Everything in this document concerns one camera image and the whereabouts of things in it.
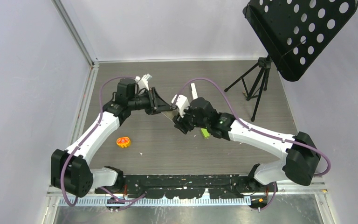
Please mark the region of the slim white remote control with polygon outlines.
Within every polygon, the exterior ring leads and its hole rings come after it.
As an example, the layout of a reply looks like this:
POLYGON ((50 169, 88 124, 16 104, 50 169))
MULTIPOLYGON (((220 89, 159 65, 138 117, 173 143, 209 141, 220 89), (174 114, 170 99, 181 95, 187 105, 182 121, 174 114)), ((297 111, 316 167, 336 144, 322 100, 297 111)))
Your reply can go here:
POLYGON ((197 93, 197 90, 196 90, 195 83, 191 83, 190 87, 191 87, 192 98, 197 99, 198 98, 198 93, 197 93))

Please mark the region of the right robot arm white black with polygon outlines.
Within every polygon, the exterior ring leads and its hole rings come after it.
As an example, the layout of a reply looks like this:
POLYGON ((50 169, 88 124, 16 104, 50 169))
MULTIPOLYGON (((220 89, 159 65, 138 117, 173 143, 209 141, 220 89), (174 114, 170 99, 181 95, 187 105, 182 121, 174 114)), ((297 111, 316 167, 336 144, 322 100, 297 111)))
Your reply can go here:
POLYGON ((173 117, 174 126, 182 133, 204 128, 215 138, 245 143, 279 159, 252 167, 247 179, 252 191, 260 191, 267 184, 282 180, 303 186, 311 184, 321 156, 311 150, 315 144, 308 134, 283 134, 252 125, 230 113, 217 112, 204 98, 189 102, 187 97, 179 95, 174 96, 172 103, 178 111, 173 117))

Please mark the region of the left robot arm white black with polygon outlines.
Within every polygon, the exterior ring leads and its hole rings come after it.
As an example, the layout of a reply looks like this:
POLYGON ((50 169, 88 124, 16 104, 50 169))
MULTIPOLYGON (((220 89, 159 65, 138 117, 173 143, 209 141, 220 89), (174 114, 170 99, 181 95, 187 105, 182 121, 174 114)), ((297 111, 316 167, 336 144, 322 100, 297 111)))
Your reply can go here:
POLYGON ((124 189, 124 174, 114 167, 90 169, 90 162, 107 138, 131 115, 143 110, 154 115, 171 110, 170 105, 149 88, 150 74, 142 77, 121 77, 113 98, 102 106, 94 123, 65 150, 51 156, 51 185, 66 193, 84 197, 91 189, 104 187, 113 193, 124 189))

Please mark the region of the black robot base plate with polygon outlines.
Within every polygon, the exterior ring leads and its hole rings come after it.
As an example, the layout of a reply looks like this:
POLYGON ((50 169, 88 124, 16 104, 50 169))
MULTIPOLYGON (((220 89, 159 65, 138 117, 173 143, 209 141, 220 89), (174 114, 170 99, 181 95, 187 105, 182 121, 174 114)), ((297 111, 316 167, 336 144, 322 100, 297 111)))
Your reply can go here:
POLYGON ((129 198, 145 195, 147 199, 236 199, 254 193, 275 191, 274 184, 260 185, 246 175, 121 175, 113 186, 97 188, 96 193, 124 193, 129 198))

